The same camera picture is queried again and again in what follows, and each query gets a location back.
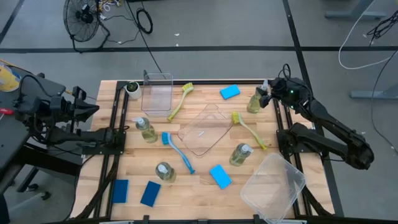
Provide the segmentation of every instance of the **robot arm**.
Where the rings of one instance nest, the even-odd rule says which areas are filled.
[[[307,120],[323,126],[346,143],[345,146],[327,139],[308,130],[304,125],[296,123],[287,132],[288,139],[295,145],[304,143],[316,146],[320,149],[318,151],[332,152],[356,169],[369,168],[370,163],[374,160],[374,154],[365,138],[332,117],[326,108],[314,99],[312,92],[302,80],[285,75],[285,78],[278,77],[268,80],[268,86],[265,91],[257,88],[261,94],[260,105],[262,108],[267,106],[272,98],[275,98],[283,105],[294,109],[296,114],[299,113]]]

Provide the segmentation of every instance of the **clear plastic container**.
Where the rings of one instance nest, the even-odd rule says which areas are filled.
[[[233,125],[218,106],[210,104],[189,124],[178,131],[178,137],[197,157],[204,156]]]
[[[270,153],[241,190],[241,198],[267,223],[279,223],[305,186],[302,172]]]
[[[168,117],[172,112],[173,76],[145,74],[141,110],[151,117]]]

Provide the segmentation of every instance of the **wooden tabletop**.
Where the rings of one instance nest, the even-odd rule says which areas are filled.
[[[116,82],[116,80],[101,82],[97,97],[97,105],[100,109],[94,114],[92,130],[109,126]],[[277,121],[274,107],[270,104],[261,109],[258,114],[246,111],[246,105],[254,94],[255,85],[239,85],[241,94],[228,100],[222,99],[220,95],[220,90],[227,85],[195,85],[194,87],[195,90],[185,98],[182,109],[171,123],[167,122],[166,118],[149,118],[151,125],[159,134],[157,142],[153,144],[148,144],[143,140],[141,132],[131,121],[135,117],[147,117],[141,111],[141,100],[129,100],[126,125],[130,126],[130,129],[127,131],[126,148],[120,158],[118,169],[118,179],[129,180],[129,192],[127,203],[113,205],[112,220],[142,220],[144,215],[149,215],[151,220],[248,219],[255,214],[255,211],[243,202],[239,193],[269,153],[279,154],[275,135]],[[178,105],[182,93],[181,86],[174,86],[173,108]],[[123,97],[124,94],[121,94],[116,124],[119,124]],[[234,124],[203,157],[195,156],[178,138],[177,133],[209,104],[215,104],[226,114],[231,114],[233,111],[240,112],[244,122],[260,135],[268,149],[261,150],[247,129],[240,124]],[[284,126],[287,128],[283,109],[282,115]],[[310,122],[294,113],[292,113],[292,119],[293,122],[311,126]],[[163,131],[172,133],[174,144],[185,153],[196,170],[194,174],[189,174],[182,158],[174,149],[162,144],[160,135]],[[229,157],[236,146],[242,142],[252,146],[254,152],[241,167],[232,166],[229,164]],[[333,213],[325,172],[319,156],[315,153],[301,153],[300,157],[307,187],[323,207]],[[103,156],[95,156],[82,168],[71,217],[78,215],[96,192],[102,161]],[[155,167],[160,162],[168,162],[176,170],[177,179],[174,183],[166,183],[156,176]],[[221,164],[232,178],[232,184],[223,190],[220,190],[209,173],[209,170],[217,164]],[[140,203],[149,180],[161,185],[153,208]],[[108,192],[105,192],[101,207],[102,215],[104,215],[107,199]],[[303,213],[301,197],[299,197],[299,205]],[[286,218],[293,217],[293,210],[290,209]]]

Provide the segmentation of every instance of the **yellow object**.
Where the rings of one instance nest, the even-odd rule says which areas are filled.
[[[242,126],[244,126],[247,130],[249,130],[249,131],[253,134],[254,138],[256,139],[257,143],[261,146],[262,150],[264,151],[264,150],[267,149],[266,145],[264,145],[264,143],[262,143],[262,140],[261,140],[260,136],[259,136],[255,131],[253,131],[251,128],[249,128],[248,125],[246,125],[246,124],[243,122],[241,113],[239,113],[239,112],[232,112],[232,122],[233,122],[234,124],[241,123]]]
[[[7,66],[8,63],[0,62],[0,90],[9,92],[18,89],[21,76],[13,73]]]
[[[174,109],[173,113],[170,114],[170,116],[167,118],[168,121],[172,121],[174,116],[178,113],[178,111],[180,110],[181,106],[182,106],[182,102],[184,101],[185,96],[193,91],[193,84],[192,83],[187,83],[182,87],[182,91],[184,91],[184,93],[182,94],[182,98],[180,100],[180,103],[178,104],[177,108]]]

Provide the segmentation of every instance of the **dish soap bottle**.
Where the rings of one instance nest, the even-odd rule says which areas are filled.
[[[156,166],[156,175],[160,177],[162,180],[167,181],[167,182],[174,182],[175,178],[177,176],[177,173],[175,172],[174,168],[172,168],[168,163],[166,162],[161,162]]]
[[[234,152],[232,152],[231,157],[229,158],[229,163],[234,166],[241,166],[244,160],[250,156],[253,152],[253,148],[248,144],[238,144]]]
[[[157,133],[152,125],[149,124],[147,118],[134,118],[133,121],[136,122],[136,127],[141,131],[142,137],[148,143],[154,143],[157,140]]]
[[[268,81],[264,80],[264,83],[259,88],[266,91],[267,87],[268,87]],[[249,101],[249,104],[247,107],[249,113],[258,113],[260,111],[260,98],[261,98],[261,95],[256,89],[254,92],[254,95],[250,98],[250,101]]]

